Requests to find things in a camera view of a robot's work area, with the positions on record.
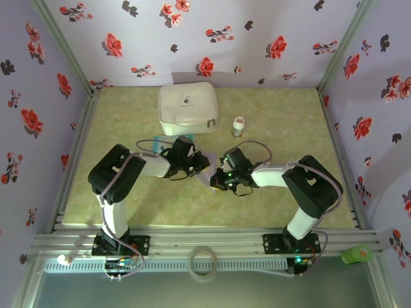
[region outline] logo on bag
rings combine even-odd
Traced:
[[[191,97],[190,96],[186,96],[186,98],[184,99],[184,104],[181,107],[192,107],[194,105],[191,104]]]

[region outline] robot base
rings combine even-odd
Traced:
[[[263,234],[263,246],[266,255],[321,252],[319,237],[315,233],[307,234],[295,248],[285,245],[283,234]]]
[[[142,255],[148,255],[148,250],[150,249],[150,236],[148,235],[126,235],[120,237],[120,239],[131,246],[135,246]],[[91,250],[91,255],[93,257],[108,257],[108,256],[122,256],[131,257],[135,253],[124,247],[123,245],[115,242],[111,237],[109,237],[103,231],[100,232],[95,238]]]

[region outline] small bottle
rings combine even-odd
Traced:
[[[232,133],[231,135],[234,138],[241,138],[243,137],[245,121],[243,117],[236,117],[234,122],[232,123]]]

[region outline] metal bracket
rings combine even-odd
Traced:
[[[148,235],[130,235],[128,237],[127,243],[131,246],[135,246],[142,255],[147,256],[150,249],[150,236]],[[121,256],[131,257],[135,253],[126,248]],[[118,256],[117,254],[112,253],[106,248],[106,243],[101,235],[97,235],[94,238],[91,255],[93,257],[108,257],[108,256]]]
[[[278,254],[296,254],[296,253],[315,253],[321,252],[321,246],[319,237],[315,233],[307,234],[304,238],[304,242],[299,245],[295,250],[291,250],[284,244],[282,234],[263,234],[263,246],[264,253],[266,255],[278,255]]]

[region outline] lavender wall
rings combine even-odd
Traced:
[[[378,1],[323,94],[352,186],[387,246],[401,298],[411,293],[411,19],[409,1]]]
[[[359,0],[44,2],[92,85],[316,87]]]
[[[27,0],[1,2],[0,42],[0,306],[10,307],[86,93]]]

